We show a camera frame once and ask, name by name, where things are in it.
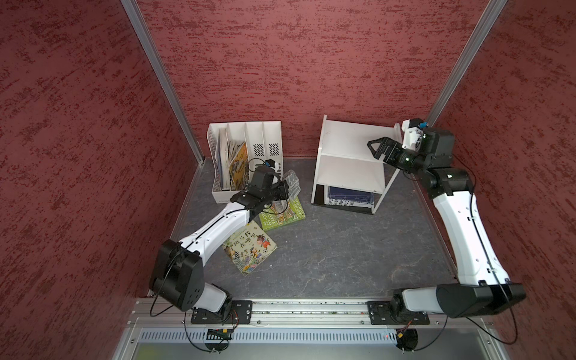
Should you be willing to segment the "grey knitted cloth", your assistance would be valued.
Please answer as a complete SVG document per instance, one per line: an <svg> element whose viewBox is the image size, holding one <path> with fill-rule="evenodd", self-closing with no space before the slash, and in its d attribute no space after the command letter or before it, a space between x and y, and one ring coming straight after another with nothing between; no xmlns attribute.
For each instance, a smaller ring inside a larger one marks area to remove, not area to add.
<svg viewBox="0 0 576 360"><path fill-rule="evenodd" d="M301 192L299 177L293 169L285 172L283 180L288 188L288 200L295 200Z"/></svg>

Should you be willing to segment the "white two-tier bookshelf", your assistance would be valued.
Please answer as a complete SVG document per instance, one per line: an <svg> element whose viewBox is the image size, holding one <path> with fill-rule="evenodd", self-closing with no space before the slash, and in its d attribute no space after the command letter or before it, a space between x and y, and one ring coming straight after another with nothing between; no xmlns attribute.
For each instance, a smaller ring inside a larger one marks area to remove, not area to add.
<svg viewBox="0 0 576 360"><path fill-rule="evenodd" d="M401 135L401 125L398 123L384 127L331 120L325 115L319 138L311 203L331 209L375 214L399 171L376 160L367 143L381 137L401 141ZM375 196L375 203L371 208L326 205L324 190L327 187L371 192Z"/></svg>

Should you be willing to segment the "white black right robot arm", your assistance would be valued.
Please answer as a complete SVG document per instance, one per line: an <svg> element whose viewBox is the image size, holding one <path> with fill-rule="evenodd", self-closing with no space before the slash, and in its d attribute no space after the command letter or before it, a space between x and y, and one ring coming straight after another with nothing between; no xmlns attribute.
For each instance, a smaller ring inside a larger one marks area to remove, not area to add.
<svg viewBox="0 0 576 360"><path fill-rule="evenodd" d="M448 130L408 129L406 144L389 137L367 142L377 160L413 174L439 212L454 252L457 283L403 289L397 309L445 314L449 318L500 314L527 297L524 286L511 281L483 226L473 180L452 165L455 136Z"/></svg>

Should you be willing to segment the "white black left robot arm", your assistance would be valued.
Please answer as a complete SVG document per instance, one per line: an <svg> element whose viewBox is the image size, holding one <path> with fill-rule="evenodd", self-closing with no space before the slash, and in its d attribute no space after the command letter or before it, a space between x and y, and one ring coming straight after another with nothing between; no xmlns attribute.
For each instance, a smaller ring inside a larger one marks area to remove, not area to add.
<svg viewBox="0 0 576 360"><path fill-rule="evenodd" d="M183 239L167 240L160 246L148 285L154 297L182 312L199 309L227 320L232 297L205 282L204 266L232 234L273 202L288 198L289 185L276 172L276 162L258 163L249 183L213 219Z"/></svg>

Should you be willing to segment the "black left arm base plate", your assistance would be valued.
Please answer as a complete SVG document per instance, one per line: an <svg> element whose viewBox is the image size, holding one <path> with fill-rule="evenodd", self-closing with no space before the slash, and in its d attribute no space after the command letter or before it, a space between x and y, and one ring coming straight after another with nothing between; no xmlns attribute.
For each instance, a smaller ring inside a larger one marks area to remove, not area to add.
<svg viewBox="0 0 576 360"><path fill-rule="evenodd" d="M250 300L229 300L218 312L193 309L190 323L194 325L246 325L251 322L253 304Z"/></svg>

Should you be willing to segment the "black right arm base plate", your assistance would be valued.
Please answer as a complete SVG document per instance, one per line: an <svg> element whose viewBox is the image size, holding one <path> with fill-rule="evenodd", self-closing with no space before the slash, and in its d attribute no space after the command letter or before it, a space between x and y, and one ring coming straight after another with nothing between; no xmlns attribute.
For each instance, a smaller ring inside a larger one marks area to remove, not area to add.
<svg viewBox="0 0 576 360"><path fill-rule="evenodd" d="M372 325L429 325L426 313L407 310L404 305L394 301L368 301L367 312Z"/></svg>

